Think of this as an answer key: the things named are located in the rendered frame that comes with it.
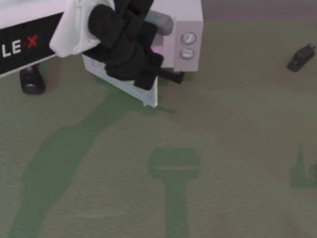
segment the black object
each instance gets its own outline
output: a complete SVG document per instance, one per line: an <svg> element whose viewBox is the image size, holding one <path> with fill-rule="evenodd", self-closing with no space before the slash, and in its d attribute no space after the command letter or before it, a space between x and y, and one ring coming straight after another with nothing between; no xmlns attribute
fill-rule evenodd
<svg viewBox="0 0 317 238"><path fill-rule="evenodd" d="M36 65L20 70L21 89L25 94L42 94L45 83Z"/></svg>
<svg viewBox="0 0 317 238"><path fill-rule="evenodd" d="M293 56L292 61L288 64L287 68L292 72L300 70L309 60L315 56L316 46L309 44L298 50Z"/></svg>
<svg viewBox="0 0 317 238"><path fill-rule="evenodd" d="M61 17L58 13L0 29L0 74L54 55L50 41Z"/></svg>
<svg viewBox="0 0 317 238"><path fill-rule="evenodd" d="M157 76L181 83L184 73L161 68L163 56L152 51L158 28L145 22L154 0L119 0L116 12L99 4L91 12L88 28L101 43L83 54L106 64L107 74L150 90Z"/></svg>

